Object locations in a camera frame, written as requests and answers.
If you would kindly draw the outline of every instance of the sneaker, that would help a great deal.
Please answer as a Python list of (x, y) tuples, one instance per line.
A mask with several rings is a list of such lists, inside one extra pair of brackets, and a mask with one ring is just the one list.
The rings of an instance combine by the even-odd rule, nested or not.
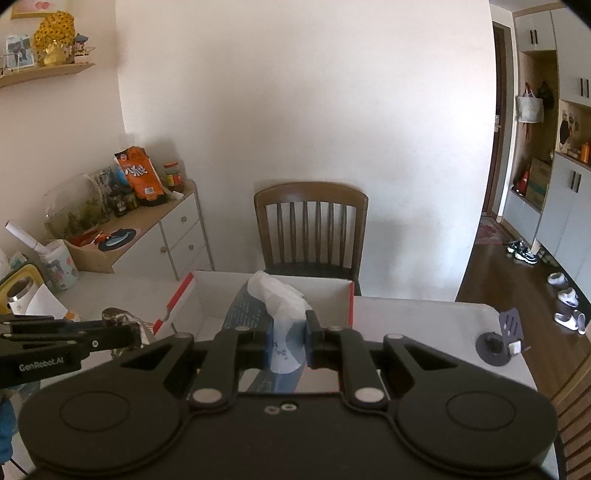
[(579, 330), (579, 334), (584, 335), (585, 334), (585, 314), (583, 312), (575, 310), (573, 315), (574, 315), (574, 318), (577, 320), (577, 329)]
[(534, 255), (531, 250), (525, 246), (515, 250), (515, 258), (529, 265), (536, 265), (539, 260), (538, 256)]
[(563, 327), (566, 327), (572, 331), (575, 331), (578, 328), (577, 327), (577, 320), (575, 320), (574, 317), (570, 313), (568, 313), (568, 314), (555, 313), (554, 314), (554, 321), (556, 323), (558, 323), (559, 325), (562, 325)]
[(563, 285), (566, 283), (566, 277), (562, 272), (552, 273), (548, 276), (548, 283), (554, 286)]
[(579, 306), (579, 296), (575, 292), (573, 287), (567, 288), (566, 290), (558, 292), (558, 299), (568, 305), (569, 307), (576, 308)]
[(525, 244), (524, 244), (523, 239), (520, 238), (519, 240), (513, 240), (512, 242), (509, 242), (508, 244), (506, 244), (506, 247), (507, 247), (507, 251), (511, 254), (515, 250), (525, 247)]

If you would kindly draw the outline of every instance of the sauce jar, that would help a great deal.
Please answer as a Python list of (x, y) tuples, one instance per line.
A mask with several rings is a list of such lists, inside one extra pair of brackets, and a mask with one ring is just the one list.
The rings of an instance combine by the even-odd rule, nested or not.
[(173, 161), (164, 165), (164, 173), (166, 175), (166, 186), (172, 192), (182, 192), (181, 174), (178, 169), (178, 162)]

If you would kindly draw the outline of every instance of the photo frame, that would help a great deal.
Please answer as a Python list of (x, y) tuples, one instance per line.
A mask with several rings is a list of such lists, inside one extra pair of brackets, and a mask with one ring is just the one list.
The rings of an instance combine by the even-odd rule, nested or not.
[(70, 0), (18, 0), (12, 6), (12, 19), (47, 17), (55, 12), (67, 12)]
[(10, 34), (6, 37), (6, 68), (18, 70), (35, 66), (35, 55), (29, 35)]

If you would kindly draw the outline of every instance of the jar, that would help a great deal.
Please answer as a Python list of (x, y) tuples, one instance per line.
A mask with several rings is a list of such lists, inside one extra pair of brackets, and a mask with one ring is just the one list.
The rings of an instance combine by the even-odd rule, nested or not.
[(116, 217), (123, 217), (127, 213), (125, 198), (121, 192), (109, 193), (109, 206)]
[(164, 166), (164, 172), (166, 175), (166, 186), (172, 192), (182, 192), (183, 186), (181, 185), (181, 174), (178, 169), (178, 162), (173, 161), (167, 163)]

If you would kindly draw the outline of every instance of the wall shelf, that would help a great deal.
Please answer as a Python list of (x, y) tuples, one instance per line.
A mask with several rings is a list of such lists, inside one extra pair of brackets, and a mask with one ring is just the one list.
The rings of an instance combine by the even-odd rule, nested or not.
[(16, 85), (17, 83), (30, 82), (31, 80), (59, 77), (61, 75), (74, 75), (92, 67), (94, 63), (70, 63), (50, 67), (27, 67), (18, 73), (8, 73), (0, 78), (0, 88)]

